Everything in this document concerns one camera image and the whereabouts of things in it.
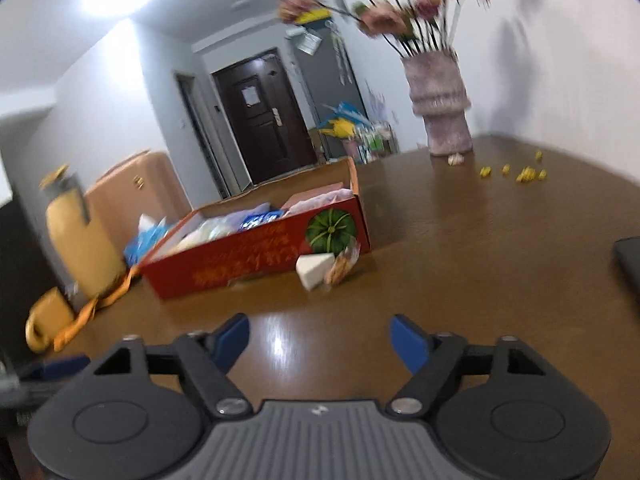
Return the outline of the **blue packaged wipes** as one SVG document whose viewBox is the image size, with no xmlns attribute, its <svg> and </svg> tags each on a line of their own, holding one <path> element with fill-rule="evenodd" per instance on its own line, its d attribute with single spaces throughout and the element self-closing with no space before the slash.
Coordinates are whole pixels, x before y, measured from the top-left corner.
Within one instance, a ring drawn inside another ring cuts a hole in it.
<svg viewBox="0 0 640 480">
<path fill-rule="evenodd" d="M 247 231 L 255 229 L 258 226 L 277 221 L 284 216 L 284 211 L 281 209 L 270 210 L 261 212 L 260 214 L 250 214 L 240 224 L 240 231 Z"/>
</svg>

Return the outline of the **green white ball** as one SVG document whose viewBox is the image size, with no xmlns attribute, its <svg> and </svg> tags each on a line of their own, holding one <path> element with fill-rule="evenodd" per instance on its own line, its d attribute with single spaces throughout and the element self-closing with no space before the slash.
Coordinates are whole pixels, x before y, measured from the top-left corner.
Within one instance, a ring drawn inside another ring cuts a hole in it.
<svg viewBox="0 0 640 480">
<path fill-rule="evenodd" d="M 176 246 L 178 252 L 219 240 L 234 234 L 238 228 L 226 218 L 211 218 L 204 221 L 198 228 L 180 240 Z"/>
</svg>

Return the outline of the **yellow mug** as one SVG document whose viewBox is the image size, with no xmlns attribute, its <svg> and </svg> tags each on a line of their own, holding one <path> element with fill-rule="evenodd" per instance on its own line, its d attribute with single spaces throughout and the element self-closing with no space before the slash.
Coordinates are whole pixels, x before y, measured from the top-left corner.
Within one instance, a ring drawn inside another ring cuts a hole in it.
<svg viewBox="0 0 640 480">
<path fill-rule="evenodd" d="M 29 349 L 43 353 L 56 335 L 75 318 L 72 307 L 58 288 L 46 292 L 29 310 L 25 325 L 25 339 Z"/>
</svg>

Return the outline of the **black paper bag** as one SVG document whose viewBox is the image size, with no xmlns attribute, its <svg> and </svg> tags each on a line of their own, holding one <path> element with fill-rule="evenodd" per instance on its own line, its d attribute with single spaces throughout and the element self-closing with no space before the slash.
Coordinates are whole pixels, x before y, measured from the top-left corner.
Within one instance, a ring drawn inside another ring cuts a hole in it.
<svg viewBox="0 0 640 480">
<path fill-rule="evenodd" d="M 60 281 L 17 198 L 1 207 L 1 356 L 11 364 L 31 361 L 25 339 L 29 310 Z"/>
</svg>

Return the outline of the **orange snack packet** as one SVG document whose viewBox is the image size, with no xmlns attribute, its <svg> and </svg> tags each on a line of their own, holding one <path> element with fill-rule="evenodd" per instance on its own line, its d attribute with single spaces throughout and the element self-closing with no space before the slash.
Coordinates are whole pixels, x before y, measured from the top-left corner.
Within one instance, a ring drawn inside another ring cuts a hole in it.
<svg viewBox="0 0 640 480">
<path fill-rule="evenodd" d="M 341 284 L 354 270 L 359 256 L 360 244 L 356 240 L 351 240 L 348 246 L 335 257 L 334 263 L 324 276 L 324 284 L 330 287 Z"/>
</svg>

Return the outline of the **yellow thermos jug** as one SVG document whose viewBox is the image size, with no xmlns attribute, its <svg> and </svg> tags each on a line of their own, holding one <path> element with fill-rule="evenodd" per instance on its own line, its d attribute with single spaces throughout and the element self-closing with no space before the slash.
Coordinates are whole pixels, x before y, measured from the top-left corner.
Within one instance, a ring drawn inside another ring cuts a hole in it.
<svg viewBox="0 0 640 480">
<path fill-rule="evenodd" d="M 50 240 L 79 290 L 88 299 L 105 297 L 126 274 L 126 264 L 69 169 L 58 167 L 40 182 Z"/>
</svg>

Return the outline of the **blue tissue pack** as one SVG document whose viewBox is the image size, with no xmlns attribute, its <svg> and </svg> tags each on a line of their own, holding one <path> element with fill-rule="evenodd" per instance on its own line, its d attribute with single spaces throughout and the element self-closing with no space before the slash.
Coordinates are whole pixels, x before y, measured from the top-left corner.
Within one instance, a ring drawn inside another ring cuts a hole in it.
<svg viewBox="0 0 640 480">
<path fill-rule="evenodd" d="M 137 234 L 124 249 L 127 266 L 132 268 L 139 264 L 146 254 L 166 236 L 170 228 L 171 224 L 166 218 L 156 221 L 148 214 L 142 214 L 139 217 Z"/>
</svg>

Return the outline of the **red cardboard box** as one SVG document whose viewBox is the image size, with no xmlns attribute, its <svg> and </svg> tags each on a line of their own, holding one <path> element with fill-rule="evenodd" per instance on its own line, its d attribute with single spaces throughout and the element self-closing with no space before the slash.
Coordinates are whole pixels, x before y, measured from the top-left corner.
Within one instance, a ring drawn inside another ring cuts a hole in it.
<svg viewBox="0 0 640 480">
<path fill-rule="evenodd" d="M 320 192 L 338 190 L 345 190 L 347 196 L 190 248 L 177 248 L 207 220 L 240 212 L 250 214 L 263 204 L 288 210 Z M 357 166 L 351 158 L 343 157 L 192 210 L 145 255 L 139 272 L 158 298 L 174 299 L 242 278 L 292 271 L 300 256 L 324 252 L 337 255 L 352 240 L 359 244 L 360 252 L 370 252 Z"/>
</svg>

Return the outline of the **pink ribbed suitcase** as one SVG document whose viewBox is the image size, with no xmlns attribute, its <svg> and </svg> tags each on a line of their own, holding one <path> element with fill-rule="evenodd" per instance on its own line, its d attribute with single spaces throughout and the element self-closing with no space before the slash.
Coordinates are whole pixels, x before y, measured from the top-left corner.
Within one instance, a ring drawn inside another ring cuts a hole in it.
<svg viewBox="0 0 640 480">
<path fill-rule="evenodd" d="M 139 219 L 175 223 L 191 210 L 167 153 L 146 150 L 134 154 L 99 177 L 86 197 L 119 252 L 137 236 Z"/>
</svg>

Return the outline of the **pink folded cloth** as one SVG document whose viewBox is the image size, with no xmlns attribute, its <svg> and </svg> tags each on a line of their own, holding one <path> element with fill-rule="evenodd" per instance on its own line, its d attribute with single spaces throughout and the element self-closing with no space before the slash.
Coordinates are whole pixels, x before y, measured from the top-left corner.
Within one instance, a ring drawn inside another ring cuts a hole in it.
<svg viewBox="0 0 640 480">
<path fill-rule="evenodd" d="M 280 209 L 288 214 L 302 214 L 303 212 L 325 207 L 342 200 L 349 200 L 354 196 L 351 188 L 345 188 L 340 182 L 332 183 L 320 188 L 312 188 L 305 192 L 292 195 Z"/>
</svg>

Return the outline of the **fallen pink petal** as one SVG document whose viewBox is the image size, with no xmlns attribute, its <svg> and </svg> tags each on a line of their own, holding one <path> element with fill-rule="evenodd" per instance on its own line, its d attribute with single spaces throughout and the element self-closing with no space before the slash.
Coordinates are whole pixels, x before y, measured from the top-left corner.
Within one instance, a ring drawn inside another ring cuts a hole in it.
<svg viewBox="0 0 640 480">
<path fill-rule="evenodd" d="M 456 154 L 452 154 L 448 156 L 448 165 L 449 166 L 461 166 L 463 165 L 465 162 L 465 157 L 460 154 L 460 153 L 456 153 Z"/>
</svg>

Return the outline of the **yellow petal crumbs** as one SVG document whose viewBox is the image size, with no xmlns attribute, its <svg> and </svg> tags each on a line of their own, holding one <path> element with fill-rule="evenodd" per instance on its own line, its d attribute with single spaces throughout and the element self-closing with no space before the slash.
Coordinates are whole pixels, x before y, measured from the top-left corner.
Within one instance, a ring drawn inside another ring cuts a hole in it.
<svg viewBox="0 0 640 480">
<path fill-rule="evenodd" d="M 514 182 L 518 184 L 529 184 L 546 180 L 548 178 L 548 170 L 542 166 L 544 162 L 544 151 L 536 151 L 533 156 L 533 162 L 533 165 L 521 166 L 518 172 L 515 172 L 510 162 L 503 159 L 500 165 L 486 164 L 480 166 L 477 173 L 481 179 L 488 179 L 494 174 L 498 174 L 505 179 L 512 177 Z"/>
</svg>

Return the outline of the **metal storage cart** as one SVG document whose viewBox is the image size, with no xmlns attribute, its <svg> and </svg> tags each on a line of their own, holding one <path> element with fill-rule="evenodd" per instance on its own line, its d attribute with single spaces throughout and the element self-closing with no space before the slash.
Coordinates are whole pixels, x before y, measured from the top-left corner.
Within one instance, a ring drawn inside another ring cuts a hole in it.
<svg viewBox="0 0 640 480">
<path fill-rule="evenodd" d="M 345 152 L 357 165 L 398 153 L 395 133 L 388 122 L 375 122 L 372 126 L 356 125 L 354 134 L 343 140 Z"/>
</svg>

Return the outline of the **dark brown entrance door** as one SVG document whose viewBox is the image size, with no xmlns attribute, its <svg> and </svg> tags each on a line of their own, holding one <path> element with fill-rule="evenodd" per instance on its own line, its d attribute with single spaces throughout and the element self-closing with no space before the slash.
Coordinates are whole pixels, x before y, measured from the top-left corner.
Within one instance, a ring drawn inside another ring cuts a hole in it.
<svg viewBox="0 0 640 480">
<path fill-rule="evenodd" d="M 212 77 L 254 184 L 318 162 L 278 50 L 236 62 Z"/>
</svg>

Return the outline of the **yellow blue bag pile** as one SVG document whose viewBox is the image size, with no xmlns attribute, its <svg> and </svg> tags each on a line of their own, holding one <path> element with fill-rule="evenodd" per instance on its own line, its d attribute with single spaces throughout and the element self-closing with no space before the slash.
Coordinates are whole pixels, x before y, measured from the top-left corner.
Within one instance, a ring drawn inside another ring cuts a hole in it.
<svg viewBox="0 0 640 480">
<path fill-rule="evenodd" d="M 341 102 L 337 107 L 327 105 L 326 108 L 331 111 L 331 114 L 318 125 L 318 131 L 326 136 L 350 139 L 354 138 L 360 130 L 372 127 L 372 122 L 352 104 Z"/>
</svg>

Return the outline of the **pink textured vase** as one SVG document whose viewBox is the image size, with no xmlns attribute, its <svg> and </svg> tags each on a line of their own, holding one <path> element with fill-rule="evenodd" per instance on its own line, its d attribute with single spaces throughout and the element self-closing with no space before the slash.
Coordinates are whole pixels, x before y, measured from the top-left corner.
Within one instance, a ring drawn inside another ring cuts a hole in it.
<svg viewBox="0 0 640 480">
<path fill-rule="evenodd" d="M 458 62 L 450 51 L 427 51 L 402 60 L 413 114 L 424 121 L 434 157 L 469 153 L 473 141 L 465 112 L 471 107 Z"/>
</svg>

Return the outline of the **grey refrigerator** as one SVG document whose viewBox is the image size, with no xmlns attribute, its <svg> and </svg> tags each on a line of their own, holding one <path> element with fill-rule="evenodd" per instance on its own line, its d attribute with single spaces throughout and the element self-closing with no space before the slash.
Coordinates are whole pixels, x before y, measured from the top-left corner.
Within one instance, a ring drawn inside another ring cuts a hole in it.
<svg viewBox="0 0 640 480">
<path fill-rule="evenodd" d="M 326 160 L 352 156 L 361 162 L 354 141 L 342 140 L 321 129 L 329 129 L 329 120 L 342 103 L 367 116 L 343 39 L 330 18 L 286 31 L 288 48 L 314 115 L 311 133 L 319 142 Z"/>
</svg>

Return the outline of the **dried pink roses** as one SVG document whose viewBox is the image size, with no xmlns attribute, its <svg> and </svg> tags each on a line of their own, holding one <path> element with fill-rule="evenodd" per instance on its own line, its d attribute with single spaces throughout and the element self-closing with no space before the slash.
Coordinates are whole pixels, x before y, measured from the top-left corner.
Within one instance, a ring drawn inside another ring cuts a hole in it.
<svg viewBox="0 0 640 480">
<path fill-rule="evenodd" d="M 466 0 L 364 0 L 340 9 L 322 0 L 279 0 L 278 18 L 300 25 L 311 14 L 336 13 L 369 38 L 382 38 L 401 58 L 426 52 L 454 55 L 454 36 Z M 489 6 L 491 0 L 480 0 Z"/>
</svg>

